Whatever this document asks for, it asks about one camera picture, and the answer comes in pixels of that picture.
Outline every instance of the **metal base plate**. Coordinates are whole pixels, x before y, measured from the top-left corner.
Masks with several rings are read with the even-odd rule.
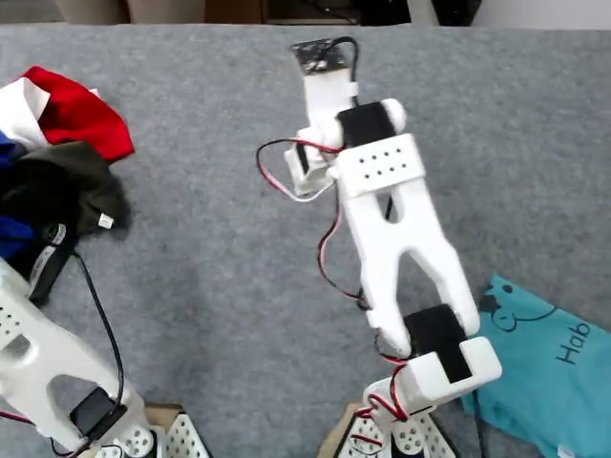
[[[383,442],[381,447],[356,439],[365,436]],[[392,439],[382,440],[382,433],[372,420],[353,417],[352,423],[338,447],[335,458],[455,458],[443,434],[428,413],[410,417],[405,423],[395,423]]]
[[[165,436],[163,458],[210,458],[210,453],[186,413],[176,417]]]

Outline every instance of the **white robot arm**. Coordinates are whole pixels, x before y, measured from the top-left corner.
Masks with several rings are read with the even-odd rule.
[[[355,103],[354,69],[350,72],[335,46],[346,42],[356,46],[343,37],[292,47],[304,72],[310,121],[298,136],[342,152],[323,156],[314,147],[296,145],[284,158],[296,194],[315,193],[333,180],[339,188],[362,263],[369,325],[406,358],[396,380],[371,385],[364,399],[395,397],[401,414],[409,415],[473,391],[500,377],[502,369],[487,339],[467,339],[479,329],[477,308],[432,205],[414,137],[401,134],[405,111],[394,99]],[[384,218],[380,193],[391,195],[397,221]],[[396,291],[399,259],[406,252],[432,279],[442,303],[404,318]],[[388,433],[397,412],[371,405],[368,416]]]
[[[147,456],[155,441],[132,385],[125,380],[121,389],[116,370],[48,320],[29,294],[29,284],[0,260],[0,396],[71,456],[110,444],[134,458]],[[62,375],[97,385],[73,412],[60,409],[50,390]]]

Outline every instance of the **black fabric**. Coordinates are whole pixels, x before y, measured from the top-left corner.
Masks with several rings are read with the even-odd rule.
[[[12,141],[14,146],[12,147],[11,152],[9,153],[9,160],[11,162],[18,160],[25,156],[28,153],[28,150],[24,145],[19,143],[18,141]]]
[[[481,0],[432,0],[440,26],[469,27]]]
[[[41,265],[31,301],[41,305],[49,297],[55,279],[77,243],[78,188],[58,166],[44,162],[19,161],[0,171],[0,215],[28,224],[34,240],[8,259],[26,280],[45,249],[48,260]],[[46,240],[59,247],[49,247]]]
[[[65,143],[29,153],[19,163],[42,162],[61,168],[77,193],[76,232],[90,234],[103,213],[118,225],[127,219],[127,203],[106,161],[84,141]]]
[[[361,11],[363,26],[394,26],[411,22],[408,2],[355,0],[354,5]]]

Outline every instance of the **teal bag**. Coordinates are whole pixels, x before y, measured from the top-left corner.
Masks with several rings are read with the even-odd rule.
[[[498,275],[479,315],[503,366],[478,390],[482,419],[546,458],[610,458],[611,335]]]

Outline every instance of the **gray carpet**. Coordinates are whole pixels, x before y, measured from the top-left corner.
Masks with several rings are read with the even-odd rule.
[[[498,272],[611,329],[611,33],[0,29],[1,81],[41,64],[99,88],[127,118],[137,153],[113,170],[133,227],[80,250],[129,377],[147,400],[185,405],[217,457],[311,458],[345,404],[390,371],[365,317],[319,278],[315,244],[331,196],[294,204],[253,164],[259,143],[305,126],[287,45],[347,32],[362,45],[362,100],[393,96],[411,115],[474,291]],[[279,173],[281,153],[268,156]],[[328,265],[357,286],[346,230]],[[432,284],[403,267],[404,311],[435,304]],[[46,311],[111,357],[75,265]],[[463,457],[478,456],[458,406],[435,418]],[[487,437],[492,457],[537,456],[499,432]],[[0,444],[1,457],[50,456],[33,430],[7,422]]]

